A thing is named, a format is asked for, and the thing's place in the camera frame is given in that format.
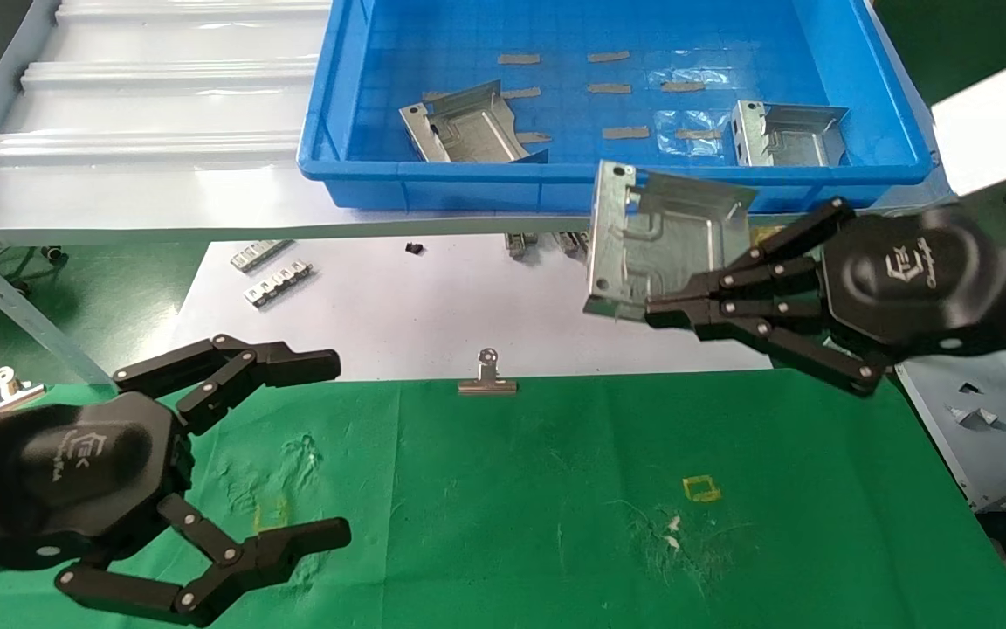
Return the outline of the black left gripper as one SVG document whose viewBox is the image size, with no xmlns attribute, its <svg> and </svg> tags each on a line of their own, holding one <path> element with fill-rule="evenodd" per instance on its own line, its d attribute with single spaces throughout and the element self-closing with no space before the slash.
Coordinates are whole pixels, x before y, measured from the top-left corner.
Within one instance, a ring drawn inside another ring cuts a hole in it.
<svg viewBox="0 0 1006 629">
<path fill-rule="evenodd" d="M 348 546 L 350 524 L 342 517 L 265 530 L 239 543 L 180 497 L 195 465 L 185 433 L 205 434 L 259 387 L 340 374 L 331 349 L 295 353 L 286 342 L 252 345 L 215 335 L 115 371 L 117 390 L 139 394 L 0 413 L 0 570 L 45 570 L 83 558 L 56 578 L 77 605 L 204 628 L 245 593 L 290 580 L 303 557 Z M 176 415 L 155 401 L 185 389 Z M 168 525 L 208 558 L 196 580 L 179 585 L 109 570 Z"/>
</svg>

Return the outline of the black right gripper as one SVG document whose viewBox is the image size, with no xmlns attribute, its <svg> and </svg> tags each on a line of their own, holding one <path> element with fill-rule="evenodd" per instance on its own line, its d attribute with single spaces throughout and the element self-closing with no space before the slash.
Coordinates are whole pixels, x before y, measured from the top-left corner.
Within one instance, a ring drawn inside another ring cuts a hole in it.
<svg viewBox="0 0 1006 629">
<path fill-rule="evenodd" d="M 830 325 L 813 301 L 718 299 L 816 289 L 808 253 L 820 245 Z M 702 342 L 734 340 L 870 397 L 891 361 L 1006 350 L 1006 245 L 951 206 L 856 218 L 850 202 L 833 197 L 734 263 L 648 298 L 645 315 L 648 326 L 687 329 Z M 825 345 L 828 331 L 846 349 Z"/>
</svg>

